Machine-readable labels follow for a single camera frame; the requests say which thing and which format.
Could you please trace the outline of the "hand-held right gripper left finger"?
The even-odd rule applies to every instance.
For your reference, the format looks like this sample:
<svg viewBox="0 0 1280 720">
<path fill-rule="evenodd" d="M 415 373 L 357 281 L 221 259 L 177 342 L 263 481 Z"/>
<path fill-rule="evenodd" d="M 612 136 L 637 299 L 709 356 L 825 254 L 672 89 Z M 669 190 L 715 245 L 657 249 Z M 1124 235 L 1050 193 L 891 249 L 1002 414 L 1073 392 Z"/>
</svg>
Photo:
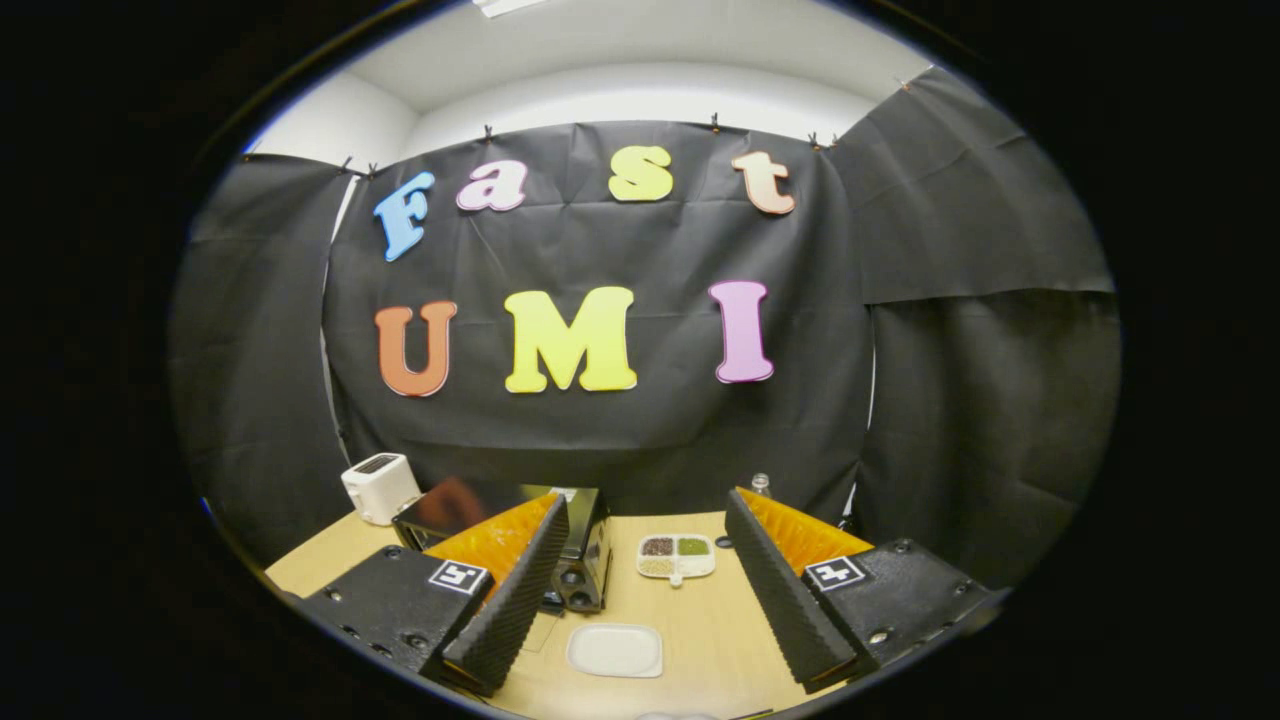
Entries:
<svg viewBox="0 0 1280 720">
<path fill-rule="evenodd" d="M 296 600 L 374 660 L 492 696 L 506 682 L 570 533 L 549 492 L 428 548 L 388 544 Z"/>
</svg>

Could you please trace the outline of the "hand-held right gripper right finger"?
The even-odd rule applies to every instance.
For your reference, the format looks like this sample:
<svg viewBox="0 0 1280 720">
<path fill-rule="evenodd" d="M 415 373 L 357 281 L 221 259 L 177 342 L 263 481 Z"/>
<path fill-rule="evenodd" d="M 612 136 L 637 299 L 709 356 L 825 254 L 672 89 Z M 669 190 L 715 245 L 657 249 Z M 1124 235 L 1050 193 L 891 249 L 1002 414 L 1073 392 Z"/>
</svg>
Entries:
<svg viewBox="0 0 1280 720">
<path fill-rule="evenodd" d="M 870 544 L 756 492 L 724 529 L 794 680 L 854 682 L 979 626 L 1004 598 L 914 539 Z"/>
</svg>

